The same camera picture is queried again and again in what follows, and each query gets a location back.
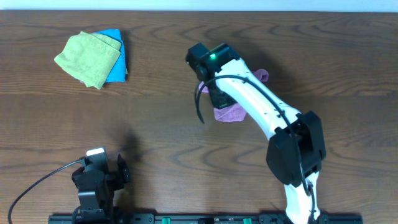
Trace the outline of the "purple cloth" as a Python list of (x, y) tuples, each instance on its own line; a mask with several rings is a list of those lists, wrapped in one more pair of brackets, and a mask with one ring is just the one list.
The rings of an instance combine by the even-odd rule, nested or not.
[[(264, 69), (252, 71), (252, 74), (261, 82), (267, 82), (269, 79), (269, 73)], [(246, 110), (238, 103), (222, 109), (214, 108), (213, 111), (215, 119), (225, 123), (243, 121), (247, 115)]]

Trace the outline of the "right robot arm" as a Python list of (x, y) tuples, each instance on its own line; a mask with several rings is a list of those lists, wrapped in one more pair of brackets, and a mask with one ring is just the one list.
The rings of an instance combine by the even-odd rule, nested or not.
[(220, 121), (241, 121), (247, 114), (269, 141), (266, 162), (283, 183), (292, 223), (315, 223), (320, 216), (316, 184), (326, 156), (320, 118), (312, 111), (302, 114), (271, 92), (262, 82), (265, 70), (248, 69), (228, 44), (202, 48), (189, 60)]

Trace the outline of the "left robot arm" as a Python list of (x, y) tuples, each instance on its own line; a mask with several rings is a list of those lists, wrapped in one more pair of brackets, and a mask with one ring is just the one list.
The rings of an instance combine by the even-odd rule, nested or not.
[(113, 205), (114, 192), (131, 181), (126, 161), (118, 156), (118, 168), (108, 169), (105, 152), (80, 159), (81, 167), (73, 172), (80, 206), (72, 213), (72, 223), (117, 223)]

